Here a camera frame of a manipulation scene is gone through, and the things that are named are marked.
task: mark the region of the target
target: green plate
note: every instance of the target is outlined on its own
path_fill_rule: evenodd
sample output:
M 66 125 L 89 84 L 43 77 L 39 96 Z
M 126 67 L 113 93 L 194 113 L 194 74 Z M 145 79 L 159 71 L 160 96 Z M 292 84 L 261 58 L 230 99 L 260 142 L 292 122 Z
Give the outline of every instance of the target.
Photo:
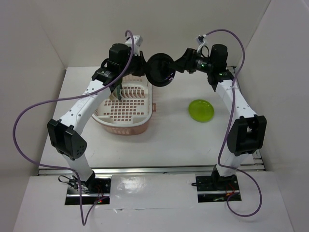
M 207 122 L 214 115 L 213 106 L 205 100 L 194 100 L 189 105 L 190 116 L 198 122 Z

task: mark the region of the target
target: white wall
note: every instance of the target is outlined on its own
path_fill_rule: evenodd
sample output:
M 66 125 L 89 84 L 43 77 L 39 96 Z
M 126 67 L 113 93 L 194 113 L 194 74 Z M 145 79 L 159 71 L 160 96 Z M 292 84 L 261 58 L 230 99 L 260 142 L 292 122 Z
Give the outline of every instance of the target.
M 272 0 L 239 77 L 268 121 L 262 157 L 274 170 L 296 232 L 308 231 L 309 1 Z
M 146 59 L 158 52 L 179 58 L 195 37 L 213 29 L 234 31 L 250 41 L 270 0 L 31 0 L 65 66 L 96 66 L 124 32 L 144 38 Z M 237 42 L 220 33 L 211 44 L 229 48 L 229 65 L 240 58 Z
M 14 121 L 27 106 L 57 97 L 65 69 L 27 1 L 0 1 L 0 29 L 0 230 L 9 232 L 28 177 L 36 170 L 13 145 Z M 29 112 L 18 126 L 20 145 L 35 160 L 42 154 L 54 107 Z

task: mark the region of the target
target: purple cable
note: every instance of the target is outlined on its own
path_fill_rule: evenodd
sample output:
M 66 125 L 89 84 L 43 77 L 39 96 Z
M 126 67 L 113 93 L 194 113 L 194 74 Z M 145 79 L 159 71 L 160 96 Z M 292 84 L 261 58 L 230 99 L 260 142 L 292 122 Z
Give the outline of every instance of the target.
M 16 128 L 17 128 L 17 124 L 20 120 L 20 118 L 24 115 L 25 112 L 27 112 L 28 110 L 34 108 L 34 107 L 37 107 L 39 105 L 44 105 L 44 104 L 47 104 L 47 103 L 51 103 L 51 102 L 60 102 L 60 101 L 67 101 L 67 100 L 75 100 L 75 99 L 80 99 L 80 98 L 86 98 L 86 97 L 89 97 L 89 95 L 94 95 L 96 93 L 99 93 L 103 90 L 105 90 L 106 88 L 109 88 L 112 84 L 114 84 L 116 81 L 118 81 L 122 75 L 126 72 L 126 70 L 128 69 L 130 63 L 131 63 L 131 60 L 132 60 L 132 57 L 133 57 L 133 54 L 134 54 L 134 37 L 133 37 L 133 34 L 130 30 L 127 30 L 126 31 L 126 35 L 127 34 L 130 34 L 130 37 L 131 37 L 131 40 L 132 40 L 132 49 L 131 49 L 131 53 L 130 53 L 130 56 L 129 56 L 129 60 L 127 61 L 126 63 L 126 66 L 125 68 L 122 70 L 122 72 L 116 77 L 115 80 L 113 80 L 112 82 L 110 82 L 108 85 L 104 86 L 103 88 L 100 88 L 94 92 L 91 92 L 89 94 L 85 94 L 85 95 L 80 95 L 80 96 L 75 96 L 75 97 L 69 97 L 69 98 L 58 98 L 58 99 L 54 99 L 54 100 L 47 100 L 47 101 L 43 101 L 43 102 L 39 102 L 39 103 L 36 103 L 32 106 L 29 106 L 28 108 L 26 108 L 25 110 L 23 110 L 17 117 L 15 123 L 14 123 L 14 126 L 13 126 L 13 141 L 14 141 L 14 145 L 16 147 L 16 149 L 18 150 L 18 152 L 22 155 L 22 157 L 24 157 L 26 160 L 28 160 L 29 162 L 37 165 L 37 166 L 42 166 L 42 167 L 45 167 L 45 168 L 53 168 L 53 169 L 58 169 L 58 170 L 70 170 L 72 172 L 74 172 L 77 176 L 77 179 L 78 179 L 78 185 L 79 185 L 79 204 L 80 204 L 80 210 L 81 210 L 81 218 L 82 218 L 82 224 L 83 226 L 86 225 L 87 223 L 87 219 L 88 219 L 88 215 L 91 211 L 91 209 L 99 202 L 101 201 L 102 199 L 106 198 L 106 197 L 102 197 L 100 199 L 98 199 L 97 201 L 94 202 L 94 204 L 90 207 L 90 209 L 88 210 L 88 213 L 86 215 L 86 218 L 84 220 L 84 213 L 83 213 L 83 198 L 82 198 L 82 183 L 81 183 L 81 179 L 77 173 L 76 170 L 72 169 L 72 168 L 67 168 L 67 167 L 60 167 L 60 166 L 52 166 L 52 165 L 46 165 L 46 164 L 42 164 L 42 163 L 39 163 L 39 162 L 36 162 L 32 159 L 30 159 L 25 153 L 23 153 L 23 151 L 20 149 L 19 145 L 18 145 L 18 142 L 17 142 L 17 139 L 16 139 Z
M 239 44 L 240 44 L 240 46 L 241 46 L 241 50 L 242 50 L 242 62 L 241 62 L 241 65 L 240 65 L 238 71 L 235 73 L 235 77 L 234 77 L 233 82 L 232 82 L 232 86 L 234 86 L 234 84 L 235 84 L 235 82 L 236 82 L 236 80 L 237 80 L 238 74 L 239 74 L 240 70 L 242 69 L 243 64 L 244 64 L 244 62 L 245 62 L 245 48 L 244 48 L 242 42 L 240 41 L 239 37 L 238 37 L 235 33 L 231 32 L 230 30 L 226 30 L 226 29 L 212 30 L 212 31 L 208 32 L 206 35 L 208 36 L 208 35 L 210 35 L 210 34 L 213 34 L 213 33 L 215 33 L 215 32 L 218 32 L 218 31 L 224 31 L 224 32 L 230 33 L 231 35 L 233 35 L 233 36 L 237 39 L 237 41 L 239 42 Z M 229 168 L 229 169 L 237 170 L 237 171 L 239 171 L 239 172 L 241 172 L 241 173 L 244 173 L 245 175 L 247 175 L 247 176 L 256 184 L 257 189 L 258 189 L 258 191 L 259 191 L 259 195 L 260 195 L 260 203 L 259 203 L 258 208 L 257 208 L 253 213 L 247 214 L 247 215 L 242 215 L 242 214 L 236 213 L 236 212 L 231 208 L 231 206 L 229 205 L 229 200 L 230 200 L 230 198 L 231 198 L 233 195 L 235 195 L 236 193 L 230 195 L 230 196 L 227 198 L 227 200 L 226 200 L 227 207 L 229 208 L 229 210 L 230 210 L 233 214 L 235 214 L 235 215 L 237 215 L 237 216 L 240 216 L 240 217 L 247 218 L 247 217 L 251 217 L 251 216 L 255 215 L 255 214 L 256 214 L 257 212 L 259 212 L 259 210 L 261 209 L 261 206 L 262 206 L 262 192 L 261 192 L 260 186 L 258 185 L 257 181 L 256 181 L 251 175 L 249 175 L 248 173 L 246 173 L 246 172 L 244 172 L 243 170 L 240 170 L 240 169 L 238 169 L 238 168 L 234 168 L 234 167 L 232 167 L 232 166 L 223 165 L 223 164 L 221 164 L 221 162 L 220 162 L 221 156 L 222 156 L 222 152 L 223 152 L 224 146 L 225 146 L 225 144 L 226 144 L 227 136 L 228 136 L 228 133 L 229 133 L 229 131 L 230 131 L 231 124 L 232 124 L 232 120 L 233 120 L 233 114 L 234 114 L 234 108 L 235 108 L 235 90 L 234 90 L 234 88 L 232 88 L 232 92 L 233 92 L 232 109 L 231 109 L 230 119 L 229 119 L 229 121 L 228 121 L 227 129 L 226 129 L 225 137 L 224 137 L 224 140 L 223 140 L 223 143 L 222 143 L 220 152 L 219 152 L 219 156 L 218 156 L 218 165 L 221 166 L 221 167 L 223 167 L 223 168 Z

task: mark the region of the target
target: purple cord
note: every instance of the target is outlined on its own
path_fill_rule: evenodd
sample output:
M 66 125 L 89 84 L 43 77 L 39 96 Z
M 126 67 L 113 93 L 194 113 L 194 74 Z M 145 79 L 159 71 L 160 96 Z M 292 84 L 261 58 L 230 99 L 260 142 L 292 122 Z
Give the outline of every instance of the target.
M 67 167 L 60 167 L 60 166 L 52 166 L 52 165 L 46 165 L 46 164 L 42 164 L 42 163 L 39 163 L 39 162 L 36 162 L 32 159 L 30 159 L 25 153 L 23 153 L 23 151 L 20 149 L 19 145 L 18 145 L 18 142 L 17 142 L 17 139 L 16 139 L 16 128 L 17 128 L 17 124 L 20 120 L 20 118 L 24 115 L 25 112 L 27 112 L 28 110 L 34 108 L 34 107 L 37 107 L 39 105 L 44 105 L 44 104 L 47 104 L 47 103 L 51 103 L 51 102 L 60 102 L 60 101 L 67 101 L 67 100 L 75 100 L 75 99 L 80 99 L 80 98 L 86 98 L 86 97 L 89 97 L 89 95 L 94 95 L 96 93 L 99 93 L 103 90 L 105 90 L 106 88 L 109 88 L 112 84 L 114 84 L 115 82 L 117 82 L 121 77 L 122 75 L 126 72 L 126 70 L 128 69 L 130 63 L 131 63 L 131 60 L 132 60 L 132 57 L 133 57 L 133 54 L 134 54 L 134 36 L 132 34 L 132 32 L 130 30 L 127 30 L 126 31 L 126 35 L 127 34 L 130 34 L 130 37 L 131 37 L 131 40 L 132 40 L 132 49 L 131 49 L 131 53 L 130 53 L 130 57 L 129 57 L 129 60 L 127 61 L 126 63 L 126 66 L 125 68 L 122 70 L 122 72 L 116 77 L 115 80 L 113 80 L 112 82 L 110 82 L 108 85 L 104 86 L 103 88 L 100 88 L 94 92 L 91 92 L 89 94 L 84 94 L 84 95 L 80 95 L 80 96 L 75 96 L 75 97 L 69 97 L 69 98 L 58 98 L 58 99 L 54 99 L 54 100 L 47 100 L 47 101 L 43 101 L 43 102 L 39 102 L 39 103 L 36 103 L 32 106 L 29 106 L 28 108 L 26 108 L 25 110 L 23 110 L 17 117 L 15 123 L 14 123 L 14 126 L 13 126 L 13 141 L 14 141 L 14 145 L 16 147 L 16 149 L 18 150 L 18 152 L 22 155 L 22 157 L 24 157 L 26 160 L 28 160 L 29 162 L 37 165 L 37 166 L 42 166 L 42 167 L 45 167 L 45 168 L 53 168 L 53 169 L 58 169 L 58 170 L 70 170 L 72 172 L 74 172 L 77 176 L 77 179 L 78 179 L 78 185 L 79 185 L 79 204 L 80 204 L 80 210 L 81 210 L 81 218 L 82 218 L 82 224 L 83 226 L 86 225 L 87 223 L 87 219 L 88 219 L 88 215 L 91 211 L 91 209 L 99 202 L 101 201 L 102 199 L 106 198 L 106 197 L 102 197 L 100 199 L 98 199 L 97 201 L 94 202 L 94 204 L 90 207 L 90 209 L 88 210 L 88 213 L 86 215 L 86 218 L 84 220 L 84 213 L 83 213 L 83 198 L 82 198 L 82 183 L 81 183 L 81 179 L 77 173 L 76 170 L 72 169 L 72 168 L 67 168 Z
M 210 34 L 213 34 L 213 33 L 215 33 L 215 32 L 218 32 L 218 31 L 225 31 L 225 32 L 227 32 L 227 33 L 230 33 L 231 35 L 233 35 L 233 36 L 237 39 L 237 41 L 239 42 L 239 44 L 240 44 L 240 46 L 241 46 L 241 50 L 242 50 L 242 62 L 241 62 L 241 65 L 240 65 L 238 71 L 235 73 L 235 77 L 234 77 L 233 82 L 232 82 L 232 86 L 234 86 L 234 84 L 235 84 L 235 82 L 236 82 L 236 80 L 237 80 L 238 74 L 239 74 L 240 70 L 242 69 L 243 64 L 244 64 L 244 62 L 245 62 L 245 48 L 244 48 L 242 42 L 240 41 L 239 37 L 238 37 L 235 33 L 231 32 L 230 30 L 226 30 L 226 29 L 212 30 L 212 31 L 208 32 L 206 35 L 208 36 L 208 35 L 210 35 Z M 234 167 L 232 167 L 232 166 L 223 165 L 223 164 L 221 164 L 221 162 L 220 162 L 221 156 L 222 156 L 222 152 L 223 152 L 224 146 L 225 146 L 226 141 L 227 141 L 227 136 L 228 136 L 228 133 L 229 133 L 230 128 L 231 128 L 231 124 L 232 124 L 232 120 L 233 120 L 233 115 L 234 115 L 234 108 L 235 108 L 235 90 L 234 90 L 234 88 L 232 88 L 232 92 L 233 92 L 232 109 L 231 109 L 230 119 L 229 119 L 229 121 L 228 121 L 227 129 L 226 129 L 225 137 L 224 137 L 224 140 L 223 140 L 223 143 L 222 143 L 220 152 L 219 152 L 219 156 L 218 156 L 218 165 L 221 166 L 221 167 L 223 167 L 223 168 L 230 168 L 230 169 L 233 169 L 233 170 L 237 170 L 237 171 L 239 171 L 239 172 L 241 172 L 241 173 L 244 173 L 244 174 L 247 175 L 249 178 L 251 178 L 251 180 L 253 180 L 253 182 L 256 184 L 257 189 L 258 189 L 258 191 L 259 191 L 259 195 L 260 195 L 260 203 L 259 203 L 258 208 L 257 208 L 253 213 L 247 214 L 247 215 L 242 215 L 242 214 L 236 213 L 236 212 L 231 208 L 231 206 L 229 205 L 229 200 L 230 200 L 230 198 L 231 198 L 233 195 L 235 195 L 236 193 L 230 195 L 230 196 L 227 198 L 227 200 L 226 200 L 227 207 L 229 208 L 229 210 L 230 210 L 233 214 L 235 214 L 235 215 L 237 215 L 237 216 L 240 216 L 240 217 L 247 218 L 247 217 L 251 217 L 251 216 L 255 215 L 255 214 L 256 214 L 257 212 L 259 212 L 259 210 L 261 209 L 261 206 L 262 206 L 262 192 L 261 192 L 260 186 L 258 185 L 257 181 L 256 181 L 251 175 L 249 175 L 248 173 L 246 173 L 246 172 L 244 172 L 243 170 L 240 170 L 240 169 L 238 169 L 238 168 L 234 168 Z

